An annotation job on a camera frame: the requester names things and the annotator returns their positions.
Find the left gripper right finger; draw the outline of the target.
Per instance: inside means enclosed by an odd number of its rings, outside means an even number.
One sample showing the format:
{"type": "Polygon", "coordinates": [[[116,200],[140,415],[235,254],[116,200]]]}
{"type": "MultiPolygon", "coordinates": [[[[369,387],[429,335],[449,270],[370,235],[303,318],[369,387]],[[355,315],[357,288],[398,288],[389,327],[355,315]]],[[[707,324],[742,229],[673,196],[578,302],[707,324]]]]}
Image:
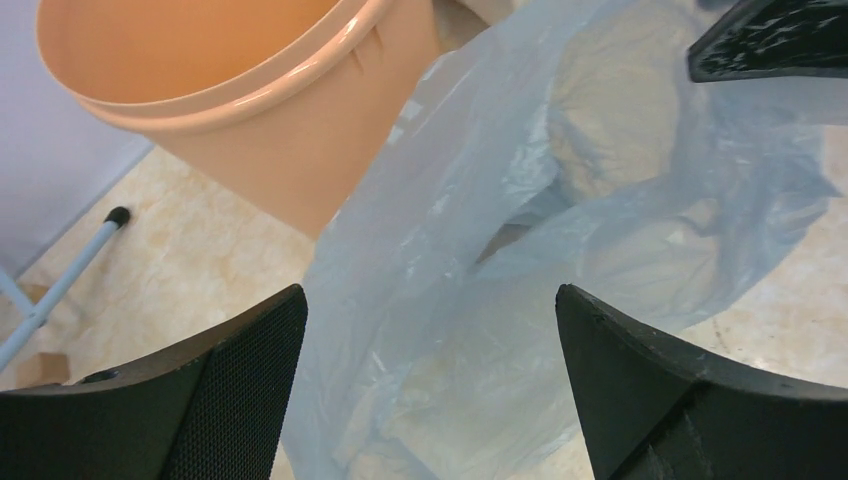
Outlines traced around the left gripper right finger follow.
{"type": "Polygon", "coordinates": [[[598,479],[843,479],[847,392],[761,370],[562,286],[556,317],[598,479]]]}

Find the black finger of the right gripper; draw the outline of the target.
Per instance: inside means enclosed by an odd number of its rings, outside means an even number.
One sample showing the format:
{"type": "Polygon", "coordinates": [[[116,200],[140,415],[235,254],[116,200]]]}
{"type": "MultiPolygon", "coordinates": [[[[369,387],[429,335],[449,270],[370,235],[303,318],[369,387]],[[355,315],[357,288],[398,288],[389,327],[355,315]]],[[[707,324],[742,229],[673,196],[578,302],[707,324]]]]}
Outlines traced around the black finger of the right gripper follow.
{"type": "Polygon", "coordinates": [[[739,1],[687,50],[689,78],[711,83],[847,77],[847,2],[739,1]]]}

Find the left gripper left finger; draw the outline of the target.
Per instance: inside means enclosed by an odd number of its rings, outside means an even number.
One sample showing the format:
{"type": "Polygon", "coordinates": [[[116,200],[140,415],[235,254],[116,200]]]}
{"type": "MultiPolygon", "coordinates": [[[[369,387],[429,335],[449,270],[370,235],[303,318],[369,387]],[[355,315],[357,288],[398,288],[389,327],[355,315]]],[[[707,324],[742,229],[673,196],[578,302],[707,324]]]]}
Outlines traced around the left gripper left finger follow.
{"type": "Polygon", "coordinates": [[[72,385],[1,395],[5,479],[267,479],[308,304],[291,285],[72,385]]]}

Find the light blue plastic trash bag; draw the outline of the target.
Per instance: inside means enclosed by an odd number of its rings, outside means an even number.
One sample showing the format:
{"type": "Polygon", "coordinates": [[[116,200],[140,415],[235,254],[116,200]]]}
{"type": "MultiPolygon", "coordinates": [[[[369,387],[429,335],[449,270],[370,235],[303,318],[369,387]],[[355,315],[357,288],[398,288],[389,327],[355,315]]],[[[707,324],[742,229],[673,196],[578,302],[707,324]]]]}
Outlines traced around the light blue plastic trash bag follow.
{"type": "Polygon", "coordinates": [[[533,1],[433,64],[304,278],[296,478],[583,477],[559,287],[675,333],[801,243],[847,84],[693,83],[723,12],[533,1]]]}

